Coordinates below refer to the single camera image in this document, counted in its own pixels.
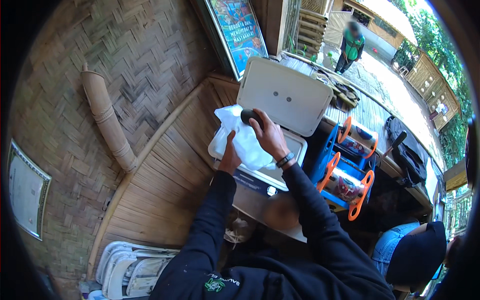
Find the white wall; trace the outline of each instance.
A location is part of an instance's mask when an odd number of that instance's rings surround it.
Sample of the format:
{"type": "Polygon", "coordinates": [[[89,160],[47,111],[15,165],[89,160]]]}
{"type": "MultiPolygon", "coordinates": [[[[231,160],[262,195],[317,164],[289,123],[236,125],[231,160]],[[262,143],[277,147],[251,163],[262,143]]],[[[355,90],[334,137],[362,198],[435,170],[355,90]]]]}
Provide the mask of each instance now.
{"type": "Polygon", "coordinates": [[[378,54],[384,58],[391,60],[396,53],[396,49],[387,43],[384,39],[370,31],[367,27],[361,26],[363,36],[365,37],[365,46],[366,48],[375,48],[378,51],[378,54]]]}

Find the white cooler box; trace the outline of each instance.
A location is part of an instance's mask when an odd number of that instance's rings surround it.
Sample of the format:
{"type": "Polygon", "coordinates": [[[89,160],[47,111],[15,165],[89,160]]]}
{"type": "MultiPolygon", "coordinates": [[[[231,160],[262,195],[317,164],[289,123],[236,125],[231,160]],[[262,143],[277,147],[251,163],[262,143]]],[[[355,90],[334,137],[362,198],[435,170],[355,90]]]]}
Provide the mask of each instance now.
{"type": "MultiPolygon", "coordinates": [[[[308,137],[315,132],[332,97],[332,88],[321,81],[276,62],[250,57],[237,95],[237,104],[245,109],[262,109],[273,122],[279,124],[288,148],[295,154],[298,164],[302,165],[307,152],[307,142],[302,136],[308,137]]],[[[222,159],[227,135],[225,128],[220,127],[208,146],[208,153],[212,157],[222,159]]],[[[281,169],[251,171],[241,164],[238,170],[278,190],[288,191],[281,169]]]]}

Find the hair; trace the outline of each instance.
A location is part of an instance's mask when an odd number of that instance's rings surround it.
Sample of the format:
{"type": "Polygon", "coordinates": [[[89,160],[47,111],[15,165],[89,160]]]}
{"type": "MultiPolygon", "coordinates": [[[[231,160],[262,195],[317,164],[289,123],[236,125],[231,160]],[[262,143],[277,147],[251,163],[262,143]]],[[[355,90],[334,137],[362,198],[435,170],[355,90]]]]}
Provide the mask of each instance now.
{"type": "Polygon", "coordinates": [[[463,238],[461,236],[456,236],[450,243],[453,243],[453,244],[452,246],[450,246],[450,249],[446,255],[446,260],[445,260],[446,268],[451,268],[455,264],[459,250],[463,244],[463,238]]]}
{"type": "Polygon", "coordinates": [[[350,21],[348,23],[348,27],[351,31],[354,31],[354,32],[357,32],[357,33],[360,32],[360,26],[355,21],[350,21]]]}

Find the green logo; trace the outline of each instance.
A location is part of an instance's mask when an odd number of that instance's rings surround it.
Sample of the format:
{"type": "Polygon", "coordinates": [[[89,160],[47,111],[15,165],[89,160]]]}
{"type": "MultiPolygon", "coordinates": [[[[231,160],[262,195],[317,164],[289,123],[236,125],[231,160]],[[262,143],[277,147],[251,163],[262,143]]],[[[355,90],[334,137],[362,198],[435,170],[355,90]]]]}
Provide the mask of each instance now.
{"type": "Polygon", "coordinates": [[[205,287],[209,292],[215,291],[218,293],[224,286],[225,283],[223,283],[220,279],[213,280],[212,278],[210,278],[207,282],[205,282],[205,287]]]}

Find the backpack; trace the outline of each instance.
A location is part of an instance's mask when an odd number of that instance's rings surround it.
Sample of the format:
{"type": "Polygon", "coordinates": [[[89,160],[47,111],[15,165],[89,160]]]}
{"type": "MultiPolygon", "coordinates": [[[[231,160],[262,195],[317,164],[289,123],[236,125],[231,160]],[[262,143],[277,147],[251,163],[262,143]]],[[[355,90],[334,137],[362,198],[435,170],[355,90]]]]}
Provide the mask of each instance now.
{"type": "Polygon", "coordinates": [[[386,121],[386,129],[390,144],[403,130],[407,132],[405,140],[392,150],[394,161],[404,173],[404,178],[400,180],[400,184],[408,188],[413,188],[419,183],[425,184],[427,179],[426,164],[429,157],[427,151],[417,142],[412,132],[398,118],[390,116],[386,121]]]}

